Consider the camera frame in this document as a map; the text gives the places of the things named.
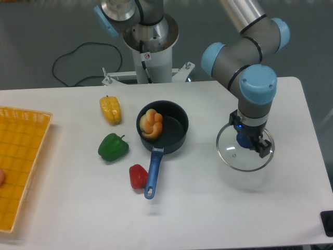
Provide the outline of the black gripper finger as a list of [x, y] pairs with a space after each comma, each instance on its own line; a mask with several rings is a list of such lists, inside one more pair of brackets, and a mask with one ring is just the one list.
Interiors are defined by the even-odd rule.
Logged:
[[259, 154], [261, 158], [266, 157], [271, 150], [271, 143], [268, 140], [265, 140], [261, 136], [251, 138], [251, 143], [254, 150]]

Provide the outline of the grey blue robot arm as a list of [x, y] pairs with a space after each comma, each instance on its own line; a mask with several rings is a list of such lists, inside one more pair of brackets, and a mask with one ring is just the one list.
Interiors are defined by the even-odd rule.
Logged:
[[[281, 19], [269, 19], [257, 1], [222, 1], [222, 6], [241, 38], [231, 46], [211, 44], [201, 67], [238, 99], [229, 119], [238, 144], [265, 157], [273, 151], [263, 131], [277, 76], [261, 62], [286, 46], [289, 27]], [[138, 83], [172, 80], [172, 48], [179, 31], [163, 1], [101, 1], [94, 12], [104, 30], [111, 37], [121, 35], [132, 50]]]

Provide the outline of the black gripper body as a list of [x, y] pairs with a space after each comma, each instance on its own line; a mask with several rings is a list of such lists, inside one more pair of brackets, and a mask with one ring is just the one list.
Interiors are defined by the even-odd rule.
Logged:
[[266, 122], [257, 126], [247, 125], [241, 121], [241, 117], [237, 115], [237, 110], [235, 110], [229, 115], [229, 125], [236, 130], [236, 141], [240, 146], [258, 146]]

